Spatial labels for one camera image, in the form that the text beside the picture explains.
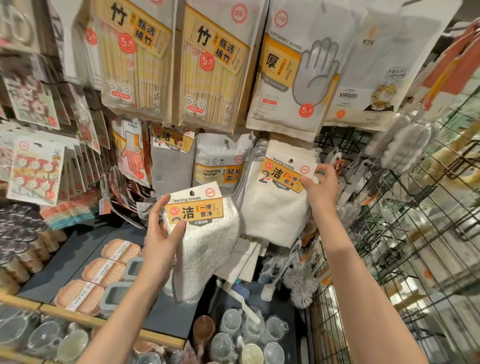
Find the gray soap dish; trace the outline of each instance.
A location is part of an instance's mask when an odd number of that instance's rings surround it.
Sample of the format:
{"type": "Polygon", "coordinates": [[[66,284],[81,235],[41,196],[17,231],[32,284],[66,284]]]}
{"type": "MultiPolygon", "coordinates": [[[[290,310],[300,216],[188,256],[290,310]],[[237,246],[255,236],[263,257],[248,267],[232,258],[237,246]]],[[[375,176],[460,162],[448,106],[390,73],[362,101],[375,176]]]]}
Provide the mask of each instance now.
{"type": "Polygon", "coordinates": [[[123,271],[123,281],[133,282],[137,278],[138,273],[140,273],[143,263],[144,259],[139,256],[130,259],[125,267],[125,270],[123,271]]]}
{"type": "Polygon", "coordinates": [[[100,300],[102,316],[108,318],[127,294],[133,282],[113,282],[107,286],[100,300]]]}

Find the gray glove illustration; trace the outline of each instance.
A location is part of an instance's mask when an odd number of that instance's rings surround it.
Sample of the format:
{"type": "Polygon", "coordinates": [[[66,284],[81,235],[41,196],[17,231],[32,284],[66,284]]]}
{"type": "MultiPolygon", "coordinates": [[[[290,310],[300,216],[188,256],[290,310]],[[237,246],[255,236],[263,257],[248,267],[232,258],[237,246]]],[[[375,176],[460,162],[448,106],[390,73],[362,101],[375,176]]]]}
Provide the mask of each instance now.
{"type": "Polygon", "coordinates": [[[312,49],[302,53],[292,90],[297,104],[322,102],[340,64],[335,60],[337,52],[338,43],[327,37],[314,41],[312,49]]]}

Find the chinese character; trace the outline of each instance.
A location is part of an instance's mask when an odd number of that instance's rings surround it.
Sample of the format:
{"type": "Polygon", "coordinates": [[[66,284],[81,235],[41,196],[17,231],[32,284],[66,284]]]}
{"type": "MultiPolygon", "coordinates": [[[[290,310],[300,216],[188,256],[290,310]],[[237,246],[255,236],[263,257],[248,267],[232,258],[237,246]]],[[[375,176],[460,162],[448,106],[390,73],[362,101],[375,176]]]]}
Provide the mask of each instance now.
{"type": "Polygon", "coordinates": [[[268,68],[275,68],[275,65],[277,63],[277,61],[279,60],[280,58],[277,57],[275,54],[273,53],[269,53],[268,54],[268,58],[267,58],[267,66],[268,68]]]}
{"type": "Polygon", "coordinates": [[[283,170],[275,167],[275,169],[273,170],[272,176],[274,176],[276,179],[279,179],[282,174],[283,174],[283,170]]]}
{"type": "Polygon", "coordinates": [[[145,20],[143,20],[142,18],[139,18],[138,19],[138,27],[142,28],[143,30],[146,30],[147,23],[145,22],[145,20]]]}
{"type": "Polygon", "coordinates": [[[183,218],[189,219],[193,218],[193,207],[188,206],[188,207],[182,207],[183,211],[183,218]]]}
{"type": "Polygon", "coordinates": [[[113,11],[112,21],[115,21],[117,14],[121,14],[121,19],[117,23],[118,25],[123,26],[123,22],[125,21],[125,17],[127,16],[127,13],[123,10],[123,6],[120,6],[120,8],[118,8],[117,3],[114,2],[110,9],[112,9],[113,11]]]}
{"type": "Polygon", "coordinates": [[[150,34],[151,36],[155,36],[155,32],[156,32],[155,27],[152,25],[149,25],[147,33],[150,34]]]}
{"type": "Polygon", "coordinates": [[[144,38],[144,34],[141,30],[137,30],[135,32],[135,38],[137,38],[138,40],[142,40],[144,38]]]}
{"type": "Polygon", "coordinates": [[[202,39],[202,37],[205,37],[205,41],[202,43],[202,46],[206,46],[207,45],[207,42],[208,40],[211,38],[211,34],[208,32],[208,29],[207,28],[204,28],[204,26],[202,25],[199,29],[198,29],[198,40],[197,40],[197,43],[200,43],[200,40],[202,39]]]}
{"type": "Polygon", "coordinates": [[[226,49],[227,48],[227,41],[223,38],[220,38],[220,43],[218,44],[220,47],[222,47],[223,49],[226,49]]]}

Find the black metal grid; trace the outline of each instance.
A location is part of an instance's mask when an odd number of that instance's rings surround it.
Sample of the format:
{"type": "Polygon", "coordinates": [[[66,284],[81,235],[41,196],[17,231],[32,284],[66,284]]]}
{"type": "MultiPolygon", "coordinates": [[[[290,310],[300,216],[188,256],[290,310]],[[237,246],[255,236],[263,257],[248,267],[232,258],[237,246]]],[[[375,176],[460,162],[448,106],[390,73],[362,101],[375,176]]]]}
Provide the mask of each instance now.
{"type": "MultiPolygon", "coordinates": [[[[480,104],[480,87],[440,121],[439,137],[410,172],[369,168],[363,192],[378,196],[347,228],[431,363],[480,357],[480,140],[461,140],[475,131],[472,112],[463,112],[472,98],[480,104]]],[[[324,153],[336,148],[355,161],[369,138],[325,127],[317,141],[324,153]]],[[[315,363],[350,363],[333,286],[320,286],[309,311],[315,363]]]]}

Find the white paper strip label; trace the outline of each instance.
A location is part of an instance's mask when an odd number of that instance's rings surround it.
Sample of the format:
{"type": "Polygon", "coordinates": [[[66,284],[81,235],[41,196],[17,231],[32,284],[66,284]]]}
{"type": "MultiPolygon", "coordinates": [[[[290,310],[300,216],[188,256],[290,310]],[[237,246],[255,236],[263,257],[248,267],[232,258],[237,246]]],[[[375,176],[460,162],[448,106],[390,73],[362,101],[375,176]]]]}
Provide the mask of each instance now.
{"type": "Polygon", "coordinates": [[[122,245],[117,249],[117,251],[114,253],[111,259],[113,260],[119,260],[121,255],[125,252],[125,250],[130,246],[131,242],[128,242],[126,240],[123,241],[122,245]]]}
{"type": "Polygon", "coordinates": [[[105,264],[100,268],[96,276],[91,280],[92,283],[101,283],[103,277],[107,274],[107,272],[112,268],[112,265],[115,263],[114,260],[107,259],[105,264]]]}
{"type": "Polygon", "coordinates": [[[96,286],[94,283],[87,283],[85,287],[82,289],[80,294],[75,298],[71,304],[67,306],[68,311],[76,311],[77,308],[82,304],[82,302],[87,298],[88,294],[92,291],[92,289],[96,286]]]}

